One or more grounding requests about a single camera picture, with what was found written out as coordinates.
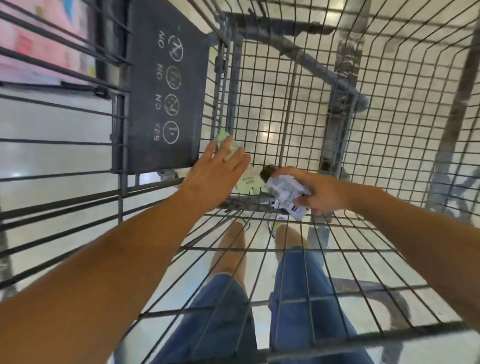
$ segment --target black bottle cap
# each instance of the black bottle cap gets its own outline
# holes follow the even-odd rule
[[[260,178],[267,183],[268,179],[272,176],[273,172],[276,171],[276,167],[273,164],[265,166],[260,172]]]

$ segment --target denim shorts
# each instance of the denim shorts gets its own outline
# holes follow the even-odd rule
[[[329,297],[310,301],[311,310],[308,302],[278,303],[278,300],[304,299],[307,292],[311,297]],[[274,290],[270,294],[270,347],[278,351],[308,349],[312,347],[313,334],[315,340],[344,339],[347,336],[345,325],[349,336],[356,335],[352,324],[339,310],[332,293],[330,281],[313,251],[305,249],[303,253],[301,246],[285,251],[278,264]],[[190,305],[212,306],[217,308],[186,314],[152,363],[226,357],[232,357],[235,363],[256,362],[257,344],[252,309],[248,305],[247,295],[230,275],[215,275],[200,289]],[[362,348],[303,360],[282,359],[276,363],[372,364],[372,360]]]

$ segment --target metal wire basket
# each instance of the metal wire basket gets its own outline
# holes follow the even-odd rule
[[[223,128],[254,166],[293,165],[380,186],[479,225],[479,1],[81,4],[95,36],[0,0],[0,26],[96,59],[96,75],[88,75],[0,44],[2,64],[15,60],[63,77],[1,84],[2,297],[172,194],[182,168]],[[318,251],[358,335],[276,350],[264,332],[281,251],[267,230],[279,213],[272,200],[232,193],[197,223],[125,334],[117,361],[151,360],[180,317],[198,310],[189,303],[211,255],[222,250],[217,241],[242,211],[253,212],[242,251],[257,362],[365,346],[377,348],[383,363],[398,363],[407,340],[467,330],[373,225],[338,211],[288,225]]]

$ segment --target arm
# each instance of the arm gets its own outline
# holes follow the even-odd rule
[[[346,209],[390,240],[473,329],[480,330],[480,230],[391,196],[381,188],[285,167],[312,191],[296,203],[315,214]]]
[[[5,363],[105,364],[146,305],[187,233],[245,171],[231,138],[211,142],[168,200],[125,221],[0,304]]]

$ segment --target forearm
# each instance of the forearm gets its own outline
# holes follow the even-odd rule
[[[353,185],[350,210],[364,216],[400,250],[472,328],[480,329],[480,230],[395,198]]]
[[[176,193],[4,302],[5,362],[105,363],[201,215]]]

